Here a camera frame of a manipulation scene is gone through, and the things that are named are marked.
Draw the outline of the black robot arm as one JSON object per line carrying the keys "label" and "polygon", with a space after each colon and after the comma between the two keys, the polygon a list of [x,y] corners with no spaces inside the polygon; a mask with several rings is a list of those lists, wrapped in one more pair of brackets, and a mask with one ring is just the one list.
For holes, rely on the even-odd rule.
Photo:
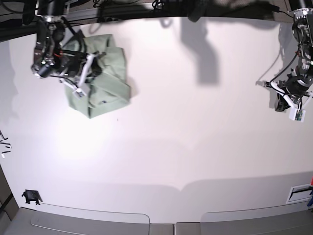
{"label": "black robot arm", "polygon": [[89,52],[87,39],[76,32],[66,19],[67,0],[39,0],[35,15],[37,40],[31,71],[41,79],[58,78],[76,90],[102,72],[98,65],[99,51]]}
{"label": "black robot arm", "polygon": [[310,97],[313,85],[313,3],[311,0],[290,0],[293,17],[292,34],[297,51],[291,62],[264,86],[276,92],[274,109],[304,109],[302,98]]}

